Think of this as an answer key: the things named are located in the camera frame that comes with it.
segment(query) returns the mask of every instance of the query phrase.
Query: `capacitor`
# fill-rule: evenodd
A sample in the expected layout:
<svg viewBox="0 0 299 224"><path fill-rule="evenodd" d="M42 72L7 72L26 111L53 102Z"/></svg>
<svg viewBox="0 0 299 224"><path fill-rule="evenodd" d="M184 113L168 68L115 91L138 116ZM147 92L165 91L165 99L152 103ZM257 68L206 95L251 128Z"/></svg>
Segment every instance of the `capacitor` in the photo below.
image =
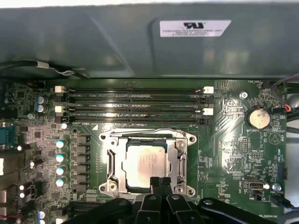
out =
<svg viewBox="0 0 299 224"><path fill-rule="evenodd" d="M4 103L5 104L13 104L14 103L14 99L12 99L12 98L5 98Z"/></svg>
<svg viewBox="0 0 299 224"><path fill-rule="evenodd" d="M47 104L48 103L48 98L46 97L37 97L36 101L38 104Z"/></svg>
<svg viewBox="0 0 299 224"><path fill-rule="evenodd" d="M38 165L41 165L43 163L43 159L37 159L37 160L34 160L34 161L31 161L30 162L30 167L34 168Z"/></svg>
<svg viewBox="0 0 299 224"><path fill-rule="evenodd" d="M27 189L25 189L24 191L22 191L20 193L20 198L24 198L24 197L26 197L26 196L28 196L30 194L31 194L31 188L27 188Z"/></svg>
<svg viewBox="0 0 299 224"><path fill-rule="evenodd" d="M67 154L66 153L60 153L56 156L56 161L57 162L63 162L67 160Z"/></svg>
<svg viewBox="0 0 299 224"><path fill-rule="evenodd" d="M63 165L63 166L58 167L58 168L56 169L56 174L57 174L57 175L63 175L63 174L66 173L66 172L67 172L67 166L66 166L66 165Z"/></svg>
<svg viewBox="0 0 299 224"><path fill-rule="evenodd" d="M61 178L56 180L56 186L57 187L62 187L66 183L67 183L67 177L66 176L62 176Z"/></svg>
<svg viewBox="0 0 299 224"><path fill-rule="evenodd" d="M48 111L48 107L46 105L39 104L36 108L36 111L39 113L46 113Z"/></svg>
<svg viewBox="0 0 299 224"><path fill-rule="evenodd" d="M34 114L29 113L29 114L27 114L27 118L28 118L29 120L32 120L32 119L34 119L34 118L36 118L36 117L34 116Z"/></svg>
<svg viewBox="0 0 299 224"><path fill-rule="evenodd" d="M60 128L61 128L62 130L67 129L67 124L66 124L66 123L61 124Z"/></svg>
<svg viewBox="0 0 299 224"><path fill-rule="evenodd" d="M49 214L49 209L48 208L43 208L42 210L40 210L37 213L37 218L38 219L44 219L45 217L47 217Z"/></svg>
<svg viewBox="0 0 299 224"><path fill-rule="evenodd" d="M28 189L30 186L32 185L32 182L31 181L28 181L26 183L23 183L19 186L19 189L20 190L25 190L25 189Z"/></svg>
<svg viewBox="0 0 299 224"><path fill-rule="evenodd" d="M31 145L30 144L19 145L17 147L18 151L24 151L24 150L28 150L28 149L31 149Z"/></svg>
<svg viewBox="0 0 299 224"><path fill-rule="evenodd" d="M67 145L67 140L66 139L61 139L61 140L58 140L56 142L56 147L57 148L62 148L62 147L65 147Z"/></svg>

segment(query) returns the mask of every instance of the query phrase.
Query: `gray metal panel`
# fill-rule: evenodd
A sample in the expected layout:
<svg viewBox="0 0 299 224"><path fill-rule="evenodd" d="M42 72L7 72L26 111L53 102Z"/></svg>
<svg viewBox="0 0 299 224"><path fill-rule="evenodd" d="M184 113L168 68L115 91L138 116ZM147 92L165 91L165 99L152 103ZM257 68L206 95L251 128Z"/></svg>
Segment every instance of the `gray metal panel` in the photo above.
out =
<svg viewBox="0 0 299 224"><path fill-rule="evenodd" d="M299 71L298 11L298 3L2 9L0 61L52 61L91 77L289 75ZM221 37L159 37L160 20L185 19L232 22Z"/></svg>

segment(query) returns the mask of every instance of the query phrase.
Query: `usb port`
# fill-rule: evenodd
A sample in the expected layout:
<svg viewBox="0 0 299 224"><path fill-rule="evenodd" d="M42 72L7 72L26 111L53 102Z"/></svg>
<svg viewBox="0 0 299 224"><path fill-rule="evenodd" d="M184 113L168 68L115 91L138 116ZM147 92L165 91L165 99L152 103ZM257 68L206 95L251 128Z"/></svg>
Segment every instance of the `usb port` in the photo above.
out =
<svg viewBox="0 0 299 224"><path fill-rule="evenodd" d="M244 178L245 185L250 190L263 190L263 182L256 178Z"/></svg>

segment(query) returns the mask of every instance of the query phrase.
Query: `white label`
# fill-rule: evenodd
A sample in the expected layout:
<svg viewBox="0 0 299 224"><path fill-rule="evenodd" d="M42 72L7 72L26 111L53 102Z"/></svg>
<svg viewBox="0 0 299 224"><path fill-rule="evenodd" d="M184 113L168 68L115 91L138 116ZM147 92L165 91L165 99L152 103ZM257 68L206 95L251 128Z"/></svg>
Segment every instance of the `white label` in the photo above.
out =
<svg viewBox="0 0 299 224"><path fill-rule="evenodd" d="M3 168L4 168L4 159L0 158L0 176L3 176Z"/></svg>
<svg viewBox="0 0 299 224"><path fill-rule="evenodd" d="M160 21L160 37L221 36L231 20Z"/></svg>

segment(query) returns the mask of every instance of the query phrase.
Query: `connector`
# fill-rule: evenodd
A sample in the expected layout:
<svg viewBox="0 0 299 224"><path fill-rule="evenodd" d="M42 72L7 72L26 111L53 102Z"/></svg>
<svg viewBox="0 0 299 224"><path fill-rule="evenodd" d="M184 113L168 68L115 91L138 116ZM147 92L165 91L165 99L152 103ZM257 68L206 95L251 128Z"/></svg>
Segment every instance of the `connector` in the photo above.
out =
<svg viewBox="0 0 299 224"><path fill-rule="evenodd" d="M263 190L263 182L256 178L244 178L244 181L250 190Z"/></svg>
<svg viewBox="0 0 299 224"><path fill-rule="evenodd" d="M288 199L282 197L281 195L270 195L270 202L272 202L278 207L283 207L288 209L294 207Z"/></svg>

